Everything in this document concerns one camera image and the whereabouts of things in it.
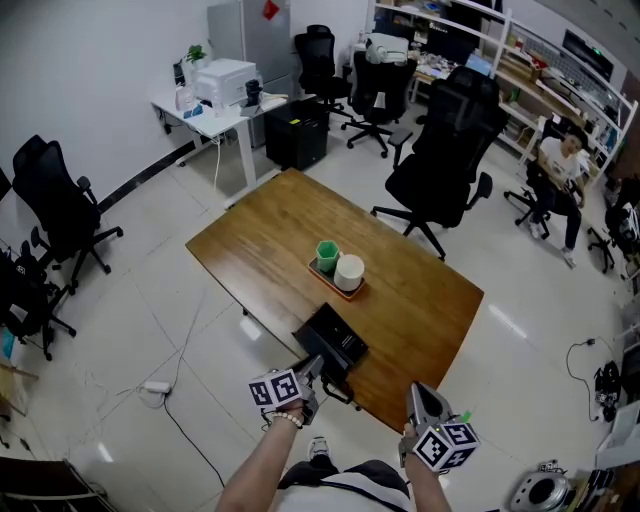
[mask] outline person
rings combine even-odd
[[[293,402],[282,414],[273,418],[225,486],[217,512],[411,510],[407,485],[393,468],[371,460],[340,473],[324,437],[312,439],[309,460],[297,463],[280,479],[299,430],[296,420],[303,420],[302,402]],[[416,436],[409,424],[405,435]],[[451,512],[437,475],[416,455],[407,454],[405,469],[418,512]]]
[[[536,206],[529,220],[529,230],[534,238],[538,238],[543,230],[540,222],[543,216],[553,210],[559,215],[567,216],[562,256],[571,268],[575,268],[573,249],[578,238],[584,208],[584,182],[577,154],[588,145],[587,135],[578,127],[571,127],[564,140],[547,137],[540,144],[538,160],[531,164],[539,175],[534,187],[537,197]],[[571,192],[571,182],[576,184],[580,203],[576,203]]]

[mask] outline human arm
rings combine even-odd
[[[584,208],[585,201],[587,196],[584,193],[584,180],[582,179],[582,174],[575,178],[573,182],[576,184],[576,188],[578,189],[578,194],[580,195],[580,202],[578,203],[578,208]]]
[[[286,412],[303,420],[301,401],[294,402]],[[222,491],[216,511],[266,512],[275,496],[297,433],[298,427],[292,421],[273,418],[273,424],[256,449]]]
[[[536,161],[538,166],[546,173],[549,181],[553,183],[553,185],[558,189],[562,190],[564,187],[564,183],[562,180],[556,178],[556,176],[551,171],[551,166],[549,165],[549,157],[544,153],[544,146],[541,144],[538,149],[538,160]]]
[[[405,436],[416,437],[416,431],[411,425],[405,425],[404,431]],[[417,512],[451,512],[451,507],[438,481],[438,475],[431,471],[417,455],[407,454],[405,470],[413,487]]]

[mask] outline wooden tray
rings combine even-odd
[[[316,276],[318,279],[320,279],[320,281],[322,281],[324,284],[326,284],[329,288],[331,288],[334,292],[336,292],[338,295],[340,295],[340,297],[342,297],[345,300],[353,300],[353,298],[358,294],[358,292],[360,290],[362,290],[362,288],[364,288],[365,279],[363,277],[362,281],[360,281],[360,286],[358,286],[355,290],[353,290],[351,292],[345,292],[345,291],[341,290],[333,282],[333,275],[336,272],[335,268],[331,272],[324,272],[323,270],[320,270],[318,268],[318,260],[317,260],[317,258],[313,258],[309,262],[308,268],[309,268],[309,271],[314,276]]]

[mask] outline red sticker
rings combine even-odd
[[[267,0],[267,3],[264,4],[264,9],[262,10],[262,15],[267,18],[269,21],[278,14],[280,7],[273,3],[272,0]]]

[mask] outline refrigerator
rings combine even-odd
[[[266,0],[222,0],[207,8],[209,43],[214,59],[254,62],[265,92],[293,97],[295,55],[289,0],[274,0],[280,10],[270,20]],[[249,122],[251,145],[264,145],[264,119]]]

